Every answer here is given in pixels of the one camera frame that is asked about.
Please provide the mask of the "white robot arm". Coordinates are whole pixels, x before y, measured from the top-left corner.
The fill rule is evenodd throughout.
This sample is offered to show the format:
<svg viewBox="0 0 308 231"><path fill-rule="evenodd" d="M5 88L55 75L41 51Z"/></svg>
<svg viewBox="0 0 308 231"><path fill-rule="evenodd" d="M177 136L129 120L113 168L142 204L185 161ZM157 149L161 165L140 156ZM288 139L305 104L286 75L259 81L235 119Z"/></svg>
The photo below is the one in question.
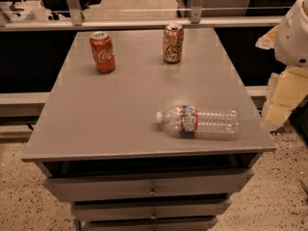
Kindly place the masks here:
<svg viewBox="0 0 308 231"><path fill-rule="evenodd" d="M269 77L262 127L275 131L308 95L308 0L296 0L279 24L258 38L255 46L274 50L286 68Z"/></svg>

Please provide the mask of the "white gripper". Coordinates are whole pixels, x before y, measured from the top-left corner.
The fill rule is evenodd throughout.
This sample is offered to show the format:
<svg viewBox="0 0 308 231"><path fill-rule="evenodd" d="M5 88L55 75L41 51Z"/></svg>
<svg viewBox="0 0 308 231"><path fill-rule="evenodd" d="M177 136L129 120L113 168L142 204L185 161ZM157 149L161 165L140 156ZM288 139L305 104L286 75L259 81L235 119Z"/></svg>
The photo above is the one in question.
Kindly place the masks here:
<svg viewBox="0 0 308 231"><path fill-rule="evenodd" d="M275 131L308 95L307 6L294 4L278 25L257 39L255 46L273 49L275 59L287 65L280 74L271 74L262 108L261 126Z"/></svg>

